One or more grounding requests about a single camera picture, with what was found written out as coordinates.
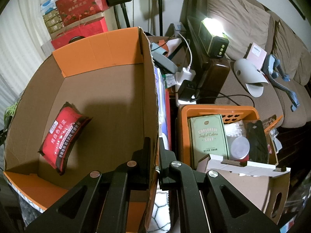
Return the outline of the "red snack packet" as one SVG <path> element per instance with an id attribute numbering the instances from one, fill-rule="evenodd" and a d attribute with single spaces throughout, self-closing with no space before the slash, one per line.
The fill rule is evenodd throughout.
<path id="1" fill-rule="evenodd" d="M 65 173 L 73 146 L 91 120 L 69 102 L 60 109 L 38 151 L 59 175 Z"/>

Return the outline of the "orange cardboard box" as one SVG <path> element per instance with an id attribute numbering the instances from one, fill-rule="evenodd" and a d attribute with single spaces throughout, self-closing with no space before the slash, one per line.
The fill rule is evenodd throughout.
<path id="1" fill-rule="evenodd" d="M 59 175 L 39 154 L 70 103 L 91 121 Z M 112 171 L 151 139 L 149 185 L 131 192 L 128 232 L 147 230 L 155 198 L 158 101 L 150 43 L 141 28 L 93 35 L 57 49 L 35 72 L 5 144 L 4 176 L 18 197 L 44 212 L 91 171 Z"/>

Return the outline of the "brown cardboard carton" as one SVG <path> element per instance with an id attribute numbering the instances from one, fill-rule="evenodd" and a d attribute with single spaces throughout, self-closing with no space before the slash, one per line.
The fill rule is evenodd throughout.
<path id="1" fill-rule="evenodd" d="M 274 223 L 278 223 L 288 197 L 290 168 L 277 167 L 277 155 L 271 136 L 264 135 L 264 145 L 268 153 L 268 163 L 257 161 L 236 161 L 209 154 L 197 164 L 197 171 L 206 173 L 215 170 L 238 189 Z"/>

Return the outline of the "white round lid jar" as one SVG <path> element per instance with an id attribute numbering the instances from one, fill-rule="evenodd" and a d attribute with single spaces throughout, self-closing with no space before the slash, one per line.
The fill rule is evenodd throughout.
<path id="1" fill-rule="evenodd" d="M 242 160 L 248 154 L 250 150 L 250 143 L 246 137 L 227 137 L 230 159 Z"/>

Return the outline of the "black mesh item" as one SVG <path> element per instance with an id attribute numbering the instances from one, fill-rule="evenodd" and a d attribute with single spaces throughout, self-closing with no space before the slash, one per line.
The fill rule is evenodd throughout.
<path id="1" fill-rule="evenodd" d="M 246 124 L 246 138 L 249 141 L 249 160 L 257 163 L 269 162 L 269 150 L 261 120 Z"/>

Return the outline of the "orange plastic basket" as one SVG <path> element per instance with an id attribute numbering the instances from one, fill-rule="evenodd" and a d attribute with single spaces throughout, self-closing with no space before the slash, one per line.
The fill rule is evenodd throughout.
<path id="1" fill-rule="evenodd" d="M 180 159 L 193 169 L 207 155 L 229 158 L 225 124 L 259 120 L 251 106 L 185 105 L 179 110 Z"/>

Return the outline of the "white power adapter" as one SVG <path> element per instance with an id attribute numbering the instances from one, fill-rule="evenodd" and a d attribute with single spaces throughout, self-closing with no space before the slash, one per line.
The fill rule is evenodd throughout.
<path id="1" fill-rule="evenodd" d="M 192 56 L 192 52 L 191 52 L 189 43 L 187 42 L 185 37 L 181 35 L 181 33 L 179 33 L 179 36 L 186 43 L 187 50 L 189 51 L 190 59 L 189 59 L 188 66 L 187 67 L 183 67 L 181 72 L 176 72 L 176 74 L 175 74 L 175 80 L 176 80 L 175 90 L 176 90 L 176 92 L 179 90 L 179 88 L 182 85 L 184 80 L 192 81 L 194 79 L 195 75 L 196 75 L 196 72 L 194 70 L 191 70 L 193 56 Z"/>

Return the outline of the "pink card box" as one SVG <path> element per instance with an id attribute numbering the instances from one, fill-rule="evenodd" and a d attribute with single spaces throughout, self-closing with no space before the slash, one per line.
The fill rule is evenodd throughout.
<path id="1" fill-rule="evenodd" d="M 252 43 L 246 59 L 251 61 L 252 64 L 258 69 L 261 70 L 264 64 L 264 60 L 266 58 L 267 52 L 258 46 L 256 43 Z"/>

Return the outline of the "bright portable lamp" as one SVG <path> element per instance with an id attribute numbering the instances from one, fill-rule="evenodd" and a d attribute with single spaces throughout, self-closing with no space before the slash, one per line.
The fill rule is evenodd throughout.
<path id="1" fill-rule="evenodd" d="M 229 45 L 229 39 L 224 33 L 222 22 L 206 17 L 200 23 L 199 39 L 211 58 L 222 58 Z"/>

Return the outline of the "red collection gift bag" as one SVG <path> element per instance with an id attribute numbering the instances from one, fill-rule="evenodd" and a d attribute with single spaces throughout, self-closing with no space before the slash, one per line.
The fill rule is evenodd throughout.
<path id="1" fill-rule="evenodd" d="M 93 36 L 96 34 L 107 32 L 107 24 L 105 18 L 102 17 L 101 19 L 76 26 L 71 28 L 70 30 L 66 30 L 63 33 L 57 35 L 57 37 L 51 41 L 52 46 L 54 49 L 59 49 L 69 43 L 74 42 L 73 38 L 85 38 L 89 36 Z"/>

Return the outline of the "brown sofa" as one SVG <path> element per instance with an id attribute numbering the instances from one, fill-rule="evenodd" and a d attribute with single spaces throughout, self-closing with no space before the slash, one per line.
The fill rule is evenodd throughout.
<path id="1" fill-rule="evenodd" d="M 289 97 L 272 85 L 265 86 L 260 97 L 252 97 L 233 71 L 229 72 L 221 89 L 222 93 L 232 95 L 233 101 L 217 98 L 216 104 L 254 106 L 261 119 L 282 116 L 279 125 L 283 128 L 298 128 L 310 122 L 310 95 L 305 87 L 310 81 L 310 52 L 275 13 L 265 11 L 256 0 L 188 0 L 187 15 L 209 16 L 223 23 L 229 38 L 226 55 L 230 65 L 245 58 L 252 43 L 275 55 L 290 76 L 288 82 L 281 78 L 277 82 L 294 91 L 300 105 L 296 111 L 291 111 Z"/>

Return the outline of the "white curtain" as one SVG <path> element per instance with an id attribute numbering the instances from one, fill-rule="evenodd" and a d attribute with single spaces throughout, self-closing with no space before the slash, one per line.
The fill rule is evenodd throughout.
<path id="1" fill-rule="evenodd" d="M 45 1 L 10 0 L 1 13 L 2 107 L 17 99 L 47 58 L 42 46 L 50 36 L 40 11 Z"/>

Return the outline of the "stacked olive boxes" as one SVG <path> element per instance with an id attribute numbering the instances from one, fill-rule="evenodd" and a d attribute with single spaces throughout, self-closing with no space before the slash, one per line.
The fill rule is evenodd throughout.
<path id="1" fill-rule="evenodd" d="M 51 10 L 43 15 L 43 20 L 50 34 L 55 33 L 63 27 L 63 22 L 57 9 Z"/>

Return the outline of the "blue tissue pack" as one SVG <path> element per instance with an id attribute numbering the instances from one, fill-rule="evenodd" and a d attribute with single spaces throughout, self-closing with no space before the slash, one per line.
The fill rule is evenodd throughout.
<path id="1" fill-rule="evenodd" d="M 50 11 L 56 9 L 56 0 L 46 0 L 40 4 L 40 12 L 42 15 L 49 13 Z"/>

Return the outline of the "red floral gift box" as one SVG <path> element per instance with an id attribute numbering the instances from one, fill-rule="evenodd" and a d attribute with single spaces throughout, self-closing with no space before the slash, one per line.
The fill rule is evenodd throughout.
<path id="1" fill-rule="evenodd" d="M 109 9 L 106 0 L 57 0 L 56 7 L 64 26 Z"/>

